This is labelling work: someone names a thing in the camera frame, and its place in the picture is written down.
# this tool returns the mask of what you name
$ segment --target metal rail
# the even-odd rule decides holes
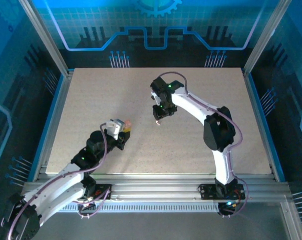
[[[39,176],[42,166],[47,165],[66,101],[67,92],[71,84],[72,75],[73,71],[70,72],[68,77],[61,79],[58,83],[50,112],[47,117],[41,140],[34,158],[33,166],[31,168],[28,179],[29,181],[35,181]]]
[[[40,174],[37,182],[25,183],[23,193],[32,191],[54,175]],[[197,190],[200,184],[214,184],[214,175],[175,174],[93,174],[100,184],[112,184],[111,200],[115,202],[157,203],[157,202],[221,202],[201,200]],[[276,182],[273,175],[240,175],[249,187],[251,203],[280,203],[291,199],[287,183]]]
[[[257,60],[261,56],[264,48],[272,37],[276,27],[280,23],[283,15],[285,14],[288,6],[290,5],[292,0],[280,0],[275,7],[272,15],[267,21],[263,32],[261,33],[256,45],[254,46],[252,53],[250,54],[245,66],[244,66],[244,74],[247,76],[251,73],[253,67],[255,66]]]

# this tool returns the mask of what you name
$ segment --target cable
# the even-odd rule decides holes
[[[103,162],[105,161],[105,158],[106,158],[106,154],[107,154],[107,140],[106,140],[106,136],[105,136],[105,133],[102,129],[103,126],[105,126],[106,123],[103,123],[100,125],[100,130],[101,130],[101,133],[102,133],[102,136],[103,136],[103,141],[104,141],[104,155],[103,155],[103,158],[102,160],[99,162],[98,165],[96,165],[95,167],[92,167],[90,169],[86,169],[86,170],[78,170],[78,171],[71,171],[71,172],[68,172],[68,173],[65,173],[65,174],[62,174],[62,175],[59,175],[58,177],[56,177],[55,179],[51,180],[50,182],[48,182],[47,184],[43,185],[42,188],[36,193],[34,194],[31,199],[22,207],[22,209],[19,211],[19,213],[16,215],[14,221],[12,222],[12,226],[10,228],[10,231],[9,231],[9,234],[8,234],[8,240],[12,240],[12,234],[13,234],[13,230],[14,230],[14,227],[17,223],[17,221],[19,220],[19,218],[21,217],[21,215],[23,214],[23,212],[25,211],[25,209],[31,204],[32,201],[34,201],[38,196],[39,194],[42,193],[42,191],[44,191],[49,185],[55,183],[57,180],[63,178],[63,177],[66,177],[68,175],[71,175],[71,174],[74,174],[74,173],[85,173],[85,172],[90,172],[90,171],[94,171],[96,170],[97,168],[99,168]]]
[[[186,93],[188,94],[189,93],[189,91],[187,90],[187,79],[186,79],[186,77],[183,75],[183,74],[181,74],[181,73],[179,73],[179,72],[175,72],[175,71],[167,71],[167,72],[165,72],[165,73],[162,73],[160,76],[158,76],[158,78],[160,78],[160,77],[162,77],[163,75],[167,75],[167,74],[177,74],[177,75],[179,75],[179,76],[181,76],[183,79],[184,79],[184,82],[185,82],[185,91],[186,91]]]
[[[214,112],[214,113],[220,115],[221,117],[225,118],[229,123],[231,123],[231,124],[234,126],[234,128],[238,131],[238,133],[239,133],[239,135],[240,135],[239,141],[238,141],[236,144],[231,145],[230,147],[228,147],[228,149],[227,149],[227,155],[226,155],[226,159],[227,159],[228,165],[229,165],[229,167],[230,167],[230,172],[231,172],[232,176],[233,176],[235,179],[237,179],[238,181],[243,182],[244,185],[245,185],[245,187],[246,187],[246,191],[247,191],[247,197],[245,198],[244,204],[242,205],[242,207],[241,207],[237,212],[235,212],[235,213],[232,215],[232,216],[235,216],[235,215],[237,215],[240,211],[243,210],[243,208],[245,207],[245,205],[246,205],[246,203],[247,203],[248,196],[249,196],[249,188],[248,188],[246,182],[245,182],[243,179],[237,177],[237,176],[233,173],[233,168],[232,168],[232,164],[231,164],[231,149],[233,149],[233,148],[239,146],[239,145],[242,143],[242,141],[243,141],[243,134],[242,134],[242,131],[241,131],[241,129],[237,126],[237,124],[236,124],[234,121],[232,121],[232,119],[230,119],[228,116],[226,116],[225,114],[221,113],[220,111],[218,111],[218,110],[216,110],[216,109],[214,109],[214,108],[211,108],[211,107],[209,107],[208,105],[205,105],[204,103],[201,103],[200,101],[198,101],[197,99],[195,99],[195,98],[189,93],[189,91],[187,90],[187,79],[186,79],[186,77],[185,77],[183,74],[181,74],[181,73],[179,73],[179,72],[175,72],[175,71],[169,71],[169,72],[167,71],[167,72],[165,72],[165,73],[162,73],[160,76],[158,76],[158,78],[161,77],[161,76],[163,76],[163,75],[166,75],[166,74],[177,74],[177,75],[181,76],[181,77],[184,79],[184,81],[185,81],[185,92],[186,92],[187,97],[189,97],[191,100],[193,100],[194,102],[196,102],[196,103],[199,104],[200,106],[202,106],[202,107],[208,109],[209,111]]]
[[[81,209],[77,212],[78,213],[78,215],[80,215],[82,218],[90,218],[90,217],[92,217],[92,216],[94,216],[95,214],[97,214],[98,212],[99,212],[99,210],[102,208],[102,206],[103,206],[103,204],[104,204],[104,202],[105,202],[105,200],[106,200],[106,198],[107,198],[107,195],[109,194],[109,192],[110,192],[110,190],[109,189],[107,189],[106,190],[106,193],[104,194],[104,198],[103,198],[103,201],[100,203],[100,205],[96,208],[96,210],[92,213],[92,214],[87,214],[87,216],[85,216],[85,215],[83,215],[83,214],[81,214]]]
[[[239,193],[238,190],[234,190],[234,192],[236,193],[236,195],[239,197],[239,202],[237,205],[239,205],[241,203],[241,194]]]
[[[109,191],[109,188],[106,189],[104,192],[102,192],[100,195],[98,195],[96,198],[94,198],[93,200],[91,201],[86,201],[86,202],[80,202],[80,201],[73,201],[73,203],[77,203],[77,204],[82,204],[82,205],[86,205],[86,204],[91,204],[97,200],[99,200],[102,196],[104,196],[104,194],[106,194],[106,192]]]

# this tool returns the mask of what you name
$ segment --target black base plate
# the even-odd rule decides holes
[[[112,192],[112,185],[111,184],[96,184],[95,185],[95,194],[93,198],[98,197],[100,194],[102,194],[106,189],[110,189],[109,194],[106,197],[106,200],[111,199],[111,192]]]
[[[245,193],[242,184],[234,185],[232,191],[230,191],[230,194],[224,198],[218,195],[215,184],[201,184],[198,187],[198,190],[201,193],[202,200],[237,200],[239,197],[234,192],[235,190],[238,190],[238,192],[240,193],[241,200],[245,199]]]

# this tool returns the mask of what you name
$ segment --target gear graphic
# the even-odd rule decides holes
[[[182,0],[133,0],[133,4],[136,10],[139,10],[141,14],[146,16],[158,17],[164,14],[171,14],[171,10],[176,10],[177,5],[181,4]]]
[[[0,0],[0,14],[11,25],[19,19],[20,6],[18,0]]]

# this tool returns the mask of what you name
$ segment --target metal bracket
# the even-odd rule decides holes
[[[106,189],[110,190],[109,194],[107,194],[106,200],[110,200],[111,199],[111,193],[112,193],[112,185],[111,184],[96,184],[94,198],[101,195]]]
[[[216,191],[216,185],[215,184],[201,184],[198,187],[198,190],[201,194],[201,199],[202,200],[221,200],[221,202],[229,202],[229,201],[234,201],[238,200],[240,195],[241,199],[245,199],[245,193],[243,189],[242,184],[237,184],[234,186],[234,191],[232,191],[231,194],[229,194],[226,198],[219,196],[218,192]]]
[[[294,202],[288,200],[281,202],[283,217],[291,239],[302,240],[302,223]]]

